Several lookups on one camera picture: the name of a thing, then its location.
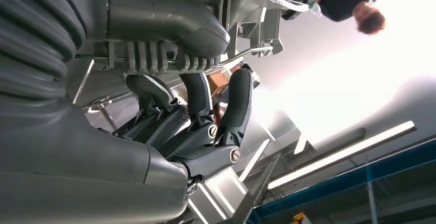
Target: screw head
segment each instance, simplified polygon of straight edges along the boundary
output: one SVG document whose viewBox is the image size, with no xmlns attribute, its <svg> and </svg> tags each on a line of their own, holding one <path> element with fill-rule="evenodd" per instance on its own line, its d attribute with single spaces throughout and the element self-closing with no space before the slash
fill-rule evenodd
<svg viewBox="0 0 436 224">
<path fill-rule="evenodd" d="M 238 147 L 234 147 L 231 151 L 230 151 L 230 161 L 235 164 L 237 162 L 239 162 L 239 159 L 241 158 L 241 151 L 239 150 Z"/>
<path fill-rule="evenodd" d="M 218 127 L 216 125 L 211 125 L 209 127 L 209 130 L 208 130 L 209 137 L 215 138 L 217 130 L 218 130 Z"/>
<path fill-rule="evenodd" d="M 186 108 L 182 108 L 179 113 L 179 118 L 182 121 L 187 121 L 189 119 L 189 113 Z"/>
</svg>

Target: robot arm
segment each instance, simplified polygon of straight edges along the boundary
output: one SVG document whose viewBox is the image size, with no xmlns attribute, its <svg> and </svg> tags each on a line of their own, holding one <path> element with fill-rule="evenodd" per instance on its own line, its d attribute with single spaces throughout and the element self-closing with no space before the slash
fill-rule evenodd
<svg viewBox="0 0 436 224">
<path fill-rule="evenodd" d="M 0 0 L 0 10 L 0 222 L 161 222 L 183 212 L 197 182 L 237 161 L 230 155 L 249 116 L 247 71 L 231 83 L 244 93 L 243 105 L 232 99 L 238 122 L 229 118 L 216 140 L 207 105 L 186 116 L 151 78 L 159 112 L 133 120 L 119 136 L 91 127 L 60 81 L 86 39 L 170 40 L 194 57 L 221 54 L 228 34 L 200 1 Z M 201 101 L 193 91 L 190 99 Z M 173 137 L 188 117 L 195 126 Z"/>
</svg>

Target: gray hose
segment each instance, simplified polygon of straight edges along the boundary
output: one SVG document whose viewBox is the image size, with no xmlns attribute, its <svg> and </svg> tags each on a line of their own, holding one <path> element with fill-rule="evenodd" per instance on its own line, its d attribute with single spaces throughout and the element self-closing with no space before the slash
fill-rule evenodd
<svg viewBox="0 0 436 224">
<path fill-rule="evenodd" d="M 186 176 L 156 150 L 94 129 L 65 99 L 81 19 L 70 0 L 0 0 L 0 222 L 172 219 L 186 207 Z"/>
</svg>

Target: fluorescent light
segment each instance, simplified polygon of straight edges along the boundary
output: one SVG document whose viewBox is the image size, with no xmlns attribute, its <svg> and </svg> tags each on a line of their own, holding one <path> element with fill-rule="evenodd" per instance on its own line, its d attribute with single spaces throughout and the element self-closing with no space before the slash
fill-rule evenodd
<svg viewBox="0 0 436 224">
<path fill-rule="evenodd" d="M 272 141 L 275 141 L 276 138 L 271 134 L 271 132 L 268 130 L 268 128 L 266 128 L 265 126 L 261 125 L 261 127 L 263 128 L 263 130 L 268 134 L 269 138 L 271 138 Z"/>
<path fill-rule="evenodd" d="M 306 146 L 307 137 L 303 135 L 303 133 L 300 135 L 300 139 L 298 139 L 297 146 L 294 150 L 294 155 L 303 152 L 304 147 Z"/>
<path fill-rule="evenodd" d="M 236 179 L 236 176 L 232 175 L 232 176 L 230 176 L 230 179 L 238 187 L 238 189 L 241 191 L 242 194 L 244 194 L 244 195 L 247 194 L 247 191 L 244 189 L 241 182 L 239 182 L 239 180 Z"/>
<path fill-rule="evenodd" d="M 358 144 L 352 145 L 348 148 L 345 148 L 339 152 L 336 152 L 330 156 L 327 156 L 319 161 L 316 161 L 308 166 L 303 167 L 302 169 L 299 169 L 293 173 L 290 173 L 286 176 L 283 176 L 277 180 L 274 180 L 273 182 L 271 182 L 270 184 L 268 184 L 268 189 L 273 189 L 276 188 L 280 185 L 283 185 L 285 183 L 288 183 L 292 180 L 295 180 L 297 178 L 300 178 L 303 175 L 309 174 L 315 170 L 318 170 L 324 166 L 327 166 L 329 164 L 332 164 L 335 161 L 338 161 L 340 159 L 343 159 L 347 156 L 350 156 L 358 151 L 364 150 L 370 146 L 373 146 L 383 140 L 386 140 L 392 136 L 395 136 L 399 133 L 402 133 L 408 129 L 413 128 L 415 125 L 413 124 L 412 121 L 408 121 L 406 123 L 403 123 L 401 125 L 398 125 L 394 128 L 391 128 L 385 132 L 382 132 L 378 135 L 375 135 L 374 137 L 371 137 L 367 140 L 364 140 Z"/>
<path fill-rule="evenodd" d="M 260 147 L 256 151 L 255 155 L 250 160 L 250 162 L 248 163 L 247 167 L 245 168 L 245 170 L 242 172 L 241 176 L 239 177 L 239 181 L 240 182 L 243 182 L 245 180 L 245 178 L 247 178 L 247 176 L 250 173 L 251 169 L 253 169 L 253 166 L 259 160 L 259 158 L 262 155 L 263 151 L 268 146 L 268 143 L 269 143 L 269 139 L 263 141 L 263 143 L 260 145 Z"/>
<path fill-rule="evenodd" d="M 200 212 L 200 210 L 197 209 L 197 206 L 195 206 L 195 204 L 190 199 L 188 199 L 188 204 L 189 206 L 191 206 L 192 210 L 198 215 L 198 217 L 204 222 L 204 224 L 209 224 Z"/>
<path fill-rule="evenodd" d="M 207 190 L 204 188 L 204 186 L 202 184 L 198 184 L 198 188 L 200 188 L 200 190 L 205 194 L 207 199 L 210 201 L 210 203 L 213 205 L 213 207 L 216 209 L 216 211 L 221 215 L 223 220 L 227 219 L 224 212 L 220 209 L 220 207 L 218 207 L 218 204 L 216 204 L 216 202 L 213 200 L 213 198 L 210 196 L 210 194 L 207 192 Z"/>
<path fill-rule="evenodd" d="M 214 186 L 213 188 L 216 192 L 216 194 L 218 195 L 218 197 L 221 199 L 221 201 L 223 201 L 224 205 L 230 210 L 231 213 L 234 213 L 234 208 L 232 207 L 232 205 L 229 203 L 229 201 L 227 200 L 227 198 L 223 195 L 223 193 L 220 191 L 220 189 L 218 188 L 217 185 Z"/>
</svg>

